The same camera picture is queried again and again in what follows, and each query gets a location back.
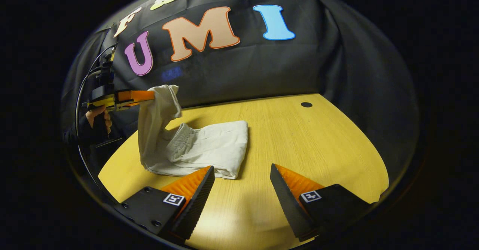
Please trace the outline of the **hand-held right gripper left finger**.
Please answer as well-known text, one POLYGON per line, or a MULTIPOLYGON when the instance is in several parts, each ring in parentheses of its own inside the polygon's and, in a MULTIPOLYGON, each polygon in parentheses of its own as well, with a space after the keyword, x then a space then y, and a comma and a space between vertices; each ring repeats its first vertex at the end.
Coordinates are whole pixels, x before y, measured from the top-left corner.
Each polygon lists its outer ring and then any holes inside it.
POLYGON ((156 236, 185 243, 199 221, 214 180, 214 167, 207 166, 161 189, 144 187, 115 209, 156 236))

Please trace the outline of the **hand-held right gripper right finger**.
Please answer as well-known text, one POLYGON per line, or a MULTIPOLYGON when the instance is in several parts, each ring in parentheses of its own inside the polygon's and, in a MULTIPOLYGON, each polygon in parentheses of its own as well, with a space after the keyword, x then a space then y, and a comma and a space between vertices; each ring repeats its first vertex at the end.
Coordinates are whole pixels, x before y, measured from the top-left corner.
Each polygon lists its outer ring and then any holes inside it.
POLYGON ((278 164, 270 181, 283 213, 299 241, 332 237, 369 213, 369 203, 340 184, 323 186, 278 164))

